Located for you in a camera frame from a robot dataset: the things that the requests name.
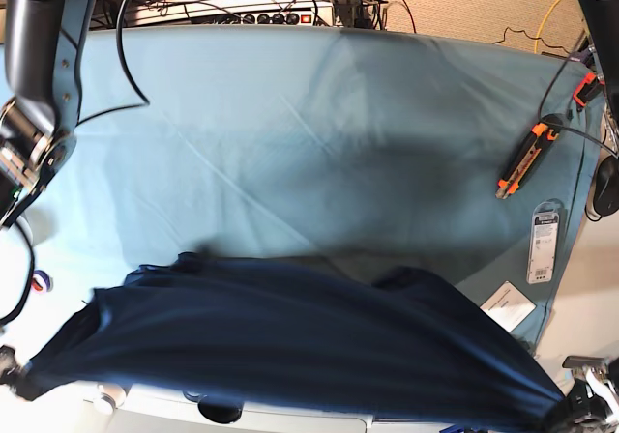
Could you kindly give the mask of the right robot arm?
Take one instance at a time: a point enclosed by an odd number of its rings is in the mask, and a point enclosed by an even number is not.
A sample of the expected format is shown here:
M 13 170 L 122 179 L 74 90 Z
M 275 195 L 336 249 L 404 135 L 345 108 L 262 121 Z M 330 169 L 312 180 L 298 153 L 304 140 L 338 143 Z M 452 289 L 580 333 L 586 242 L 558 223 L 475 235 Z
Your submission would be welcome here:
M 7 0 L 1 108 L 1 226 L 14 228 L 30 261 L 7 326 L 30 294 L 34 248 L 19 217 L 72 155 L 82 103 L 80 65 L 96 0 Z

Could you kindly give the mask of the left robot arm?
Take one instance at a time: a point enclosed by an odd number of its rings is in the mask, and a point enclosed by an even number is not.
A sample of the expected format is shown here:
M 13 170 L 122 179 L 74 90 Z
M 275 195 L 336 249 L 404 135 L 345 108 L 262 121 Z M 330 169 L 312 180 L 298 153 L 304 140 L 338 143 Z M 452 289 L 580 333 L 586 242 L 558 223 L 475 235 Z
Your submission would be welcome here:
M 578 0 L 604 78 L 605 117 L 618 141 L 618 0 Z M 610 153 L 596 176 L 594 209 L 602 217 L 618 210 L 618 154 Z M 616 432 L 618 360 L 569 356 L 563 366 L 574 384 L 545 418 L 544 432 Z

